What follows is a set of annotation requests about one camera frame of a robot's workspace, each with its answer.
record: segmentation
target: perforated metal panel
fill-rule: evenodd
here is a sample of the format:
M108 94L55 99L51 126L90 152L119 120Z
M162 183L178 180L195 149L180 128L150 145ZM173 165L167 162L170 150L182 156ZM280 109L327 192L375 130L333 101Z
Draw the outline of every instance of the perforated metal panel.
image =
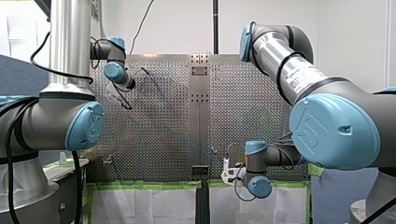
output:
M280 136L282 101L268 77L240 63L237 55L210 55L204 65L209 71L200 77L191 75L193 63L190 55L128 57L136 88L124 95L132 110L106 98L105 63L92 71L92 91L105 108L106 120L94 151L97 158L87 173L90 182L191 180L191 167L200 163L210 163L211 177L219 178L229 144L274 142ZM241 147L232 147L232 164L243 153ZM269 176L303 179L307 168L270 168Z
M189 56L128 59L136 88L124 93L132 110L106 98L101 63L92 90L106 113L89 180L190 180ZM148 76L141 67L150 72Z
M237 56L210 58L209 147L223 157L227 146L246 141L273 143L281 135L282 103L274 82L251 63L241 63ZM244 149L232 146L231 164L244 160ZM211 174L219 177L222 163L213 161ZM277 180L303 180L306 166L288 171L269 167L268 176Z

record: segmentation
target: wire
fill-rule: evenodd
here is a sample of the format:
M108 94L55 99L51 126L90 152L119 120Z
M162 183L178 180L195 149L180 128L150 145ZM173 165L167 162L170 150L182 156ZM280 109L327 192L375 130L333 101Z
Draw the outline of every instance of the wire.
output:
M251 199L244 199L244 198L242 198L242 196L238 193L238 190L236 189L236 182L238 182L238 180L239 180L239 178L238 178L239 173L241 172L241 170L242 170L242 168L245 166L245 164L246 164L246 163L244 162L244 163L241 165L241 167L239 168L238 172L236 173L236 179L235 179L235 182L233 182L233 190L235 191L236 196L237 196L241 201L246 202L246 203L249 203L249 202L254 201L254 200L256 199L256 196L254 196L254 197L251 198Z
M79 221L81 219L81 209L82 209L81 167L79 166L79 158L77 152L72 151L72 155L76 169L76 181L77 181L77 207L76 207L76 217L74 223L79 224Z
M367 217L361 224L369 224L372 223L376 218L384 214L386 211L388 211L393 205L396 204L396 197L390 200L388 203L384 204L382 207L380 207L378 210L376 210L372 215Z
M121 103L121 106L126 109L126 110L132 110L132 106L129 103L129 101L126 99L126 97L121 93L121 89L117 87L117 85L114 82L111 82L114 86L114 89L116 89L117 93L120 95L124 103Z
M149 9L151 8L151 5L152 5L153 2L154 2L154 0L151 0L151 2L148 4L148 8L146 9L145 16L143 17L143 20L140 22L139 29L137 30L137 33L134 36L134 40L132 41L132 47L131 47L131 51L129 52L129 54L132 54L132 51L134 51L134 42L136 41L137 37L140 34L140 30L142 29L143 22L145 22L146 17L149 14Z
M32 56L30 57L30 62L31 62L34 66L39 67L39 68L41 68L41 69L43 69L43 70L45 70L45 71L47 71L47 72L51 72L51 73L53 73L53 74L56 74L56 75L59 75L59 76L62 76L62 77L75 77L75 78L86 79L86 80L89 81L90 84L92 84L92 83L93 83L93 78L92 78L92 77L77 76L77 75L71 75L71 74L64 73L64 72L55 71L55 70L50 69L50 68L48 68L48 67L44 67L44 66L38 64L38 63L35 61L35 56L37 55L38 52L40 52L40 51L44 48L44 46L45 46L45 44L47 43L47 40L48 40L49 37L50 37L50 32L47 33L47 35L46 35L46 37L44 38L43 43L41 43L40 47L38 47L38 49L37 49L35 52L33 52Z
M291 163L291 167L289 168L289 167L286 167L286 166L282 165L283 169L285 169L285 170L294 169L294 167L295 167L294 160L293 160L293 158L291 157L291 155L288 152L286 152L283 148L279 147L277 144L271 144L270 146L276 148L279 151L279 155L280 155L279 156L279 161L280 162L282 162L282 157L281 157L282 153L289 159L289 161Z
M24 112L31 106L38 102L36 97L29 97L12 103L10 106L0 111L0 117L8 112L10 109L22 105L17 116L12 120L6 134L6 154L7 154L7 168L8 168L8 209L14 224L20 224L14 207L14 167L11 152L11 134L14 131L17 121L24 115Z
M226 151L225 151L225 158L228 158L228 157L230 156L230 148L231 148L232 146L240 146L241 148L244 148L244 147L242 146L242 144L239 144L239 143L231 143L230 145L227 146L227 149L226 149Z
M99 44L100 42L107 42L107 43L111 44L113 47L119 49L123 53L124 58L126 58L125 49L123 49L121 46L119 46L118 44L114 43L113 41L108 40L108 39L96 39L93 36L91 36L91 39L93 40L93 55L95 56L95 59L97 59L96 65L93 65L93 60L91 60L91 68L93 70L96 70L96 68L99 66L99 63L100 63L101 58L102 58L102 53L104 52L102 46Z

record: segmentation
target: blue joint cap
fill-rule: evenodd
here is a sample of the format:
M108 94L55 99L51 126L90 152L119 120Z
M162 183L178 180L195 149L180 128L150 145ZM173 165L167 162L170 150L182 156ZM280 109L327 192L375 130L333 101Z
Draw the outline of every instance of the blue joint cap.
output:
M242 62L250 62L250 49L251 49L251 38L252 38L252 31L254 29L253 25L250 30L250 23L245 26L244 30L242 31L241 35L241 42L239 44L239 59Z
M124 69L121 65L115 62L110 62L105 65L105 77L117 84L122 84L126 81Z
M71 122L64 140L69 151L94 147L103 130L105 113L98 102L85 104Z
M125 49L125 41L117 36L110 36L108 38L108 40L112 41L113 43L115 43L116 45L122 47L123 49Z
M396 91L396 86L387 87L384 91Z
M25 97L26 96L24 96L24 95L0 96L0 106L12 103L16 100L19 100L19 99L25 98Z
M248 141L245 143L245 152L248 156L257 154L267 149L265 141Z
M271 181L262 175L257 175L248 182L248 191L259 199L268 198L272 192Z
M317 166L357 170L377 158L381 140L370 116L348 99L329 93L299 101L290 114L293 143Z

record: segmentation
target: robotic arm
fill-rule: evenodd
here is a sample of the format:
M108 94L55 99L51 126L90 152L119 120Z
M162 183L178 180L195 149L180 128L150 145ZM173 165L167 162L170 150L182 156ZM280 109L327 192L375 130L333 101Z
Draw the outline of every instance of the robotic arm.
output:
M38 98L0 97L0 223L59 223L59 187L48 183L38 151L72 151L78 170L76 151L96 145L104 109L89 89L90 59L107 60L105 77L118 88L134 87L123 40L90 41L91 0L52 0L50 7L49 68L35 63L49 71L48 87Z
M253 62L271 78L282 98L292 106L290 130L295 148L288 151L292 155L289 161L301 158L298 163L307 160L320 167L338 170L378 167L380 171L396 176L396 160L393 159L395 89L371 94L345 78L326 77L312 64L310 42L296 27L252 22L242 33L240 59ZM288 162L271 156L275 155L271 151L264 142L247 142L245 177L235 176L243 179L243 185L258 198L268 197L271 193L270 182L264 177L266 166ZM367 215L379 208L379 200L385 204L389 196L395 196L390 192L384 200L382 192L379 196L382 199L376 199L378 192L373 189L369 196L373 202L369 199L366 202ZM384 207L389 209L393 201ZM363 223L370 223L384 211L386 208L379 209ZM382 219L380 223L389 220L394 219Z

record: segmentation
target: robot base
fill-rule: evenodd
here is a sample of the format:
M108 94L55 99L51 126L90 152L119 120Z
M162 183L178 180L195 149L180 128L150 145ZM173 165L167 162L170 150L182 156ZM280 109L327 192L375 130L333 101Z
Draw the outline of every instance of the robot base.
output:
M59 186L50 183L48 192L33 198L15 208L21 224L58 224L59 214ZM12 224L8 208L0 207L0 223Z

